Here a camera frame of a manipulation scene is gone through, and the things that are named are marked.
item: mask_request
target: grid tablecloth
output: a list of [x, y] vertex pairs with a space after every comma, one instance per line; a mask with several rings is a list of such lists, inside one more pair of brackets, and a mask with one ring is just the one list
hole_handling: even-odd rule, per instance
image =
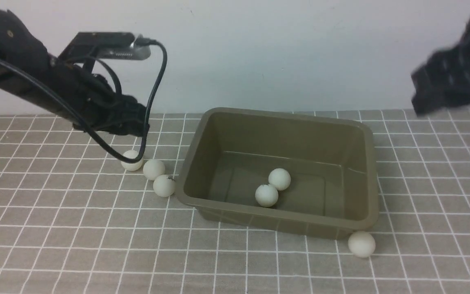
[[[319, 111], [375, 136], [381, 212], [347, 242], [209, 222], [54, 116], [0, 116], [0, 293], [470, 293], [470, 110]], [[152, 115], [178, 175], [200, 114]], [[139, 139], [101, 134], [115, 149]]]

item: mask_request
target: bin bottom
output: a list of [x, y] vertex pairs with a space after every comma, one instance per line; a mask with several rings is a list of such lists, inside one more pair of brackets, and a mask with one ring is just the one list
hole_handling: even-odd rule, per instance
[[291, 185], [279, 191], [278, 202], [272, 208], [344, 217], [343, 168], [294, 158], [223, 152], [217, 162], [208, 199], [259, 206], [255, 190], [267, 184], [269, 173], [279, 167], [290, 173]]

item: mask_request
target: white wall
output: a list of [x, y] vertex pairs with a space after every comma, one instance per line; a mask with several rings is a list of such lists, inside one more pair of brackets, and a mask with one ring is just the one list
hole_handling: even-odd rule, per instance
[[[0, 0], [53, 54], [78, 31], [133, 31], [169, 62], [156, 112], [409, 108], [412, 70], [457, 41], [470, 0]], [[110, 62], [146, 102], [160, 52]], [[0, 114], [43, 112], [0, 91]]]

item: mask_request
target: ball inside bin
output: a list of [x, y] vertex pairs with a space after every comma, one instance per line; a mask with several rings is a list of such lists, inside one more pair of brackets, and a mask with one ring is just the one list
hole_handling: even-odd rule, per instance
[[262, 207], [272, 207], [278, 200], [277, 188], [272, 185], [260, 185], [255, 191], [255, 199]]
[[291, 184], [291, 175], [285, 169], [273, 169], [269, 173], [268, 182], [277, 188], [277, 190], [284, 191]]

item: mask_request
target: white ball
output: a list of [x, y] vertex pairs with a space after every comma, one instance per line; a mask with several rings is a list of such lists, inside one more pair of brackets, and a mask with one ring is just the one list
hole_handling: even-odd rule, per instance
[[376, 242], [370, 233], [358, 231], [351, 234], [347, 246], [356, 257], [367, 258], [375, 251]]
[[160, 175], [153, 181], [153, 191], [160, 197], [170, 197], [175, 192], [175, 181], [168, 175]]
[[164, 163], [157, 159], [148, 160], [142, 168], [142, 173], [149, 180], [157, 179], [158, 176], [164, 175], [164, 172], [166, 172]]
[[[128, 150], [126, 151], [124, 154], [123, 154], [124, 157], [126, 158], [136, 158], [137, 156], [139, 156], [139, 153], [135, 150]], [[127, 162], [123, 162], [121, 161], [121, 165], [123, 166], [123, 168], [129, 172], [134, 172], [138, 169], [140, 169], [140, 167], [142, 166], [142, 162], [143, 160], [139, 160], [138, 162], [136, 163], [127, 163]]]
[[291, 176], [285, 169], [273, 169], [272, 172], [269, 173], [268, 182], [277, 188], [277, 190], [283, 191], [291, 184]]
[[255, 191], [255, 199], [262, 207], [271, 207], [277, 203], [278, 191], [272, 185], [260, 185]]

